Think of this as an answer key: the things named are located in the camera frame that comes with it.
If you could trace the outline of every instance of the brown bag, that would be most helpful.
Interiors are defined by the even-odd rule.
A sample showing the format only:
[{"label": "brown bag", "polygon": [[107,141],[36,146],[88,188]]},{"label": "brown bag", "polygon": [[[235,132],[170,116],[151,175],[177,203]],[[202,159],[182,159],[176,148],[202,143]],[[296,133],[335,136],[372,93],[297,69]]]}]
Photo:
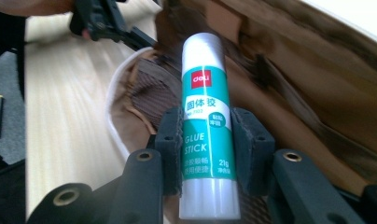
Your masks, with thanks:
[{"label": "brown bag", "polygon": [[[360,195],[377,184],[376,42],[300,2],[180,2],[164,5],[157,45],[125,62],[109,89],[110,131],[125,158],[180,105],[185,39],[210,32],[223,42],[231,106],[253,112],[278,148],[306,153],[334,185]],[[176,223],[177,198],[165,200]]]}]

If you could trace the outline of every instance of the deli logo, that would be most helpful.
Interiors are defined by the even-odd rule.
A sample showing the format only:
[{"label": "deli logo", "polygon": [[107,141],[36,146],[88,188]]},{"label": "deli logo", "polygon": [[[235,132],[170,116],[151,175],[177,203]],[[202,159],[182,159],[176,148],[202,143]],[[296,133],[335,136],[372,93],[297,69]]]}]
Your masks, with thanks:
[{"label": "deli logo", "polygon": [[200,70],[191,73],[191,88],[211,87],[212,75],[211,70]]}]

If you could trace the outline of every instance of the wooden surface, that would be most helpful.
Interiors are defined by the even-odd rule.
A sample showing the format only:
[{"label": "wooden surface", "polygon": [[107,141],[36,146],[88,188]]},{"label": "wooden surface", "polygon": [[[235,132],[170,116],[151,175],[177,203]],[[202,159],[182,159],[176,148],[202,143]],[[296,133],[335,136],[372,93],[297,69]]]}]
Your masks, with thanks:
[{"label": "wooden surface", "polygon": [[[119,5],[128,24],[154,38],[151,0]],[[27,217],[65,183],[97,189],[122,173],[105,125],[105,95],[116,68],[133,51],[111,40],[73,37],[70,14],[27,20],[25,103]]]}]

